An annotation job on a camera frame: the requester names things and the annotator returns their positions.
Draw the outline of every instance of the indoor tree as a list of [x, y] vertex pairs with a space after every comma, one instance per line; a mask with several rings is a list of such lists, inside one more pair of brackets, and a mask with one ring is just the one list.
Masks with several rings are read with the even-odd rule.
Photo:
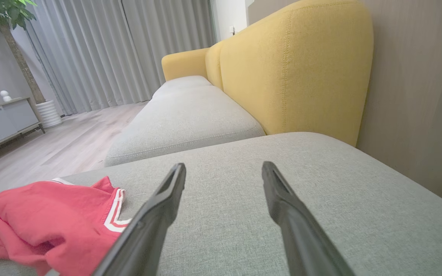
[[18, 66], [30, 86], [35, 102], [41, 104], [45, 102], [45, 98], [42, 96], [42, 92], [37, 82], [35, 82], [35, 78], [30, 72], [30, 68], [28, 68], [28, 64], [26, 64], [25, 58], [18, 48], [10, 29], [20, 26], [26, 30], [26, 21], [35, 19], [35, 16], [26, 9], [26, 5], [29, 4], [35, 5], [30, 0], [0, 0], [0, 32], [5, 37], [11, 52], [15, 56]]

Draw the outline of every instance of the red cloth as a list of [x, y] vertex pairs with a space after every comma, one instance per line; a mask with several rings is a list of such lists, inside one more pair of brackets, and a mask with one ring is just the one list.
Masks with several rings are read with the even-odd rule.
[[91, 187], [41, 181], [0, 193], [0, 259], [90, 275], [128, 220], [118, 221], [124, 190], [105, 177]]

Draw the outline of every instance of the light wood floor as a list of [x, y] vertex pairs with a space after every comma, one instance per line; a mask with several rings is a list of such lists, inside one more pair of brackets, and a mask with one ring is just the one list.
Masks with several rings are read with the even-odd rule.
[[0, 192], [103, 167], [114, 138], [146, 105], [136, 103], [63, 118], [0, 147]]

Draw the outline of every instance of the tree trunk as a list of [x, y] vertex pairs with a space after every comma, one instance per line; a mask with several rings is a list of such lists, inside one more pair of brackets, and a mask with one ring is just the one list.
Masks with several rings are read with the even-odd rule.
[[23, 57], [23, 54], [18, 48], [15, 38], [11, 34], [9, 25], [1, 25], [0, 31], [6, 39], [9, 45], [9, 49], [11, 49], [11, 52], [13, 52], [16, 62], [18, 63], [18, 66], [20, 67], [21, 72], [23, 73], [23, 76], [25, 77], [25, 80], [28, 83], [28, 86], [30, 86], [30, 90], [32, 91], [35, 102], [38, 104], [44, 103], [45, 98], [44, 96], [42, 96], [42, 92], [40, 91], [40, 88], [38, 87], [38, 84], [35, 81], [32, 72], [30, 71], [30, 68], [28, 68], [28, 64], [26, 64], [25, 58]]

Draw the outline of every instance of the sofa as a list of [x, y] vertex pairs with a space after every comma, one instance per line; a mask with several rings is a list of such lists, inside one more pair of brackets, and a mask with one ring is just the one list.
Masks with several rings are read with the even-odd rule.
[[296, 2], [210, 48], [165, 56], [166, 82], [105, 166], [292, 131], [355, 146], [372, 56], [360, 2]]
[[[91, 186], [109, 176], [131, 218], [175, 163], [186, 166], [178, 215], [158, 275], [287, 275], [279, 226], [262, 180], [272, 161], [356, 275], [442, 275], [442, 199], [329, 136], [261, 136], [63, 177]], [[0, 275], [35, 274], [0, 260]]]

